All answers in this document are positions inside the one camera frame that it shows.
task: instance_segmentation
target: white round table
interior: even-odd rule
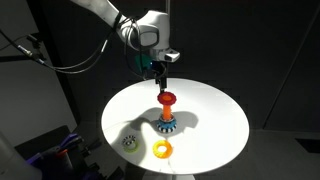
[[[212,86],[186,79],[167,81],[166,91],[177,97],[171,107],[177,129],[169,134],[158,131],[156,122],[162,112],[157,100],[159,87],[154,80],[139,82],[117,93],[104,109],[102,130],[111,147],[128,162],[153,172],[146,173],[144,179],[194,179],[192,174],[232,161],[249,137],[241,107]],[[122,145],[129,135],[138,142],[133,153],[124,151]],[[171,143],[173,152],[160,159],[153,154],[153,145],[164,139]]]

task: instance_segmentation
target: robotic arm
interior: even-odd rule
[[[160,93],[167,88],[167,66],[180,57],[180,53],[169,46],[169,15],[158,11],[149,11],[136,23],[126,21],[108,0],[71,0],[72,2],[94,12],[109,26],[113,27],[123,42],[137,51],[149,50],[152,58],[152,70]]]

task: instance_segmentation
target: orange ring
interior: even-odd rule
[[[160,151],[158,150],[158,148],[159,148],[160,146],[166,147],[166,148],[167,148],[166,151],[160,152]],[[168,157],[171,155],[171,153],[172,153],[172,146],[171,146],[171,144],[170,144],[168,141],[166,141],[166,140],[157,141],[157,142],[153,145],[153,154],[154,154],[155,156],[157,156],[158,158],[162,158],[162,159],[168,158]]]

